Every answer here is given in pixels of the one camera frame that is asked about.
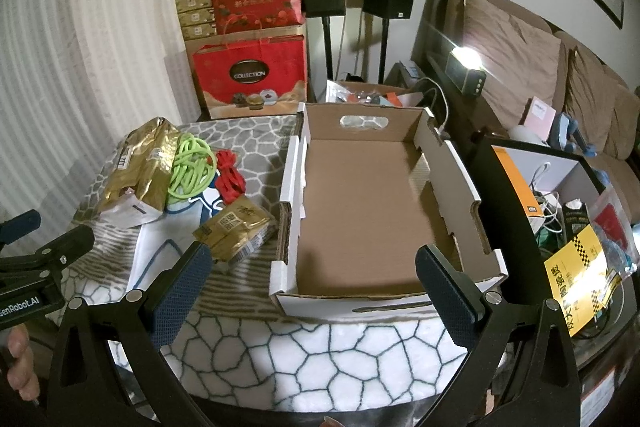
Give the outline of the person left hand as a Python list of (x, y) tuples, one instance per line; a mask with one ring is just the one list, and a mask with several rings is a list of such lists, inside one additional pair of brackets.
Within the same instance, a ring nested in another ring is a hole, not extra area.
[(37, 401), (40, 395), (38, 377), (35, 373), (34, 352), (29, 344), (29, 333), (25, 324), (13, 326), (1, 334), (1, 347), (9, 353), (9, 370), (6, 379), (13, 391), (26, 402)]

